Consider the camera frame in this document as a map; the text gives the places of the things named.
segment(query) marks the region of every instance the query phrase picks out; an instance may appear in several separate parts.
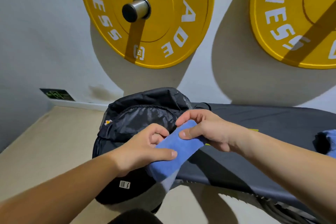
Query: yellow weight plate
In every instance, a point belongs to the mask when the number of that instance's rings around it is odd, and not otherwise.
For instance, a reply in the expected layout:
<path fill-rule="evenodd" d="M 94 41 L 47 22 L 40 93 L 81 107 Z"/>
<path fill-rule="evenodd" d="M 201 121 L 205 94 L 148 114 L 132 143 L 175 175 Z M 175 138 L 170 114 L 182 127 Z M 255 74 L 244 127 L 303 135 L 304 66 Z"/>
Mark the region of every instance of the yellow weight plate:
<path fill-rule="evenodd" d="M 296 67 L 336 68 L 336 0 L 250 0 L 259 44 Z"/>
<path fill-rule="evenodd" d="M 166 68 L 190 56 L 208 30 L 214 0 L 146 0 L 148 19 L 129 23 L 123 6 L 133 0 L 83 0 L 107 43 L 126 60 L 147 68 Z"/>

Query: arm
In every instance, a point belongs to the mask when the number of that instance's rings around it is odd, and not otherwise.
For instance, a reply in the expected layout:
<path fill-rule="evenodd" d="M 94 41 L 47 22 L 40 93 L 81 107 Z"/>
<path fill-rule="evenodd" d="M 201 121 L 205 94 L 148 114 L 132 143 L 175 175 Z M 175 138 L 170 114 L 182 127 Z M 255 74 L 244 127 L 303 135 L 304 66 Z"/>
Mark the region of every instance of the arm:
<path fill-rule="evenodd" d="M 177 121 L 198 125 L 180 132 L 182 139 L 204 135 L 221 151 L 233 151 L 288 190 L 320 216 L 336 223 L 336 159 L 227 122 L 207 110 L 190 110 Z"/>
<path fill-rule="evenodd" d="M 123 146 L 0 203 L 0 223 L 70 223 L 117 176 L 177 153 L 155 149 L 169 132 L 151 124 Z"/>

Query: baseboard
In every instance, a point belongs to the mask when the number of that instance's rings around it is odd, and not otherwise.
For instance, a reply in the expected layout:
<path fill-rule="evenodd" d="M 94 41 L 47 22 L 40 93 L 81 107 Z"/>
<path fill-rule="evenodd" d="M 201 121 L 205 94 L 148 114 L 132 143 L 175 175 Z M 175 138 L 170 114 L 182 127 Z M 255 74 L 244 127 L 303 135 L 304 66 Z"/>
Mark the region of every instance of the baseboard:
<path fill-rule="evenodd" d="M 50 99 L 50 101 L 56 106 L 81 108 L 81 109 L 87 109 L 87 110 L 106 111 L 108 107 L 108 104 L 94 104 L 94 103 L 65 101 L 65 100 L 56 100 L 56 99 Z"/>

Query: finger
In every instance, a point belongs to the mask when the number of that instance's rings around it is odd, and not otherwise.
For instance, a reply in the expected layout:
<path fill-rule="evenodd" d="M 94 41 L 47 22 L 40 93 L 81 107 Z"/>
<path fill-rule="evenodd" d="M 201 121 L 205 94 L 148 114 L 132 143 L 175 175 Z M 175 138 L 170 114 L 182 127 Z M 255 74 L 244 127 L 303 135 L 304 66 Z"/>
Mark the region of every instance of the finger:
<path fill-rule="evenodd" d="M 149 137 L 149 142 L 151 144 L 159 144 L 163 139 L 164 138 L 160 134 L 153 134 L 151 137 Z"/>
<path fill-rule="evenodd" d="M 203 118 L 208 114 L 209 110 L 204 109 L 193 109 L 184 112 L 175 122 L 176 126 L 181 126 L 183 123 L 188 120 L 194 120 L 197 123 L 200 123 Z"/>
<path fill-rule="evenodd" d="M 200 122 L 199 124 L 197 124 L 195 127 L 193 128 L 187 128 L 182 130 L 178 135 L 180 138 L 188 140 L 188 139 L 192 139 L 195 137 L 198 137 L 200 135 L 203 135 L 204 130 L 203 130 L 203 123 L 204 122 Z"/>
<path fill-rule="evenodd" d="M 144 130 L 143 130 L 145 133 L 147 133 L 148 134 L 148 136 L 151 136 L 151 135 L 153 135 L 153 134 L 160 134 L 160 135 L 162 135 L 162 136 L 164 136 L 164 137 L 167 137 L 167 136 L 169 136 L 169 132 L 168 132 L 168 130 L 166 130 L 166 128 L 165 127 L 163 127 L 163 126 L 161 126 L 161 125 L 159 125 L 159 124 L 156 124 L 156 123 L 152 123 L 152 124 L 150 124 L 147 128 L 145 128 Z"/>
<path fill-rule="evenodd" d="M 150 156 L 152 162 L 155 161 L 170 161 L 177 157 L 177 151 L 171 150 L 171 149 L 151 149 Z"/>

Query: forearm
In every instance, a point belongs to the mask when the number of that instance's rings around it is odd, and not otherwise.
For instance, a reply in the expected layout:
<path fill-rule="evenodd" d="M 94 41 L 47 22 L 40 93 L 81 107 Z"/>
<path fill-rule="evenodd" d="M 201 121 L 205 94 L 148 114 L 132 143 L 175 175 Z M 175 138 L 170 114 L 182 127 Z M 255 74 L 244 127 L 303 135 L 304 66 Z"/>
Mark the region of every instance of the forearm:
<path fill-rule="evenodd" d="M 116 176 L 108 155 L 0 203 L 0 223 L 70 223 Z"/>
<path fill-rule="evenodd" d="M 335 223 L 336 159 L 251 132 L 241 154 L 313 211 Z"/>

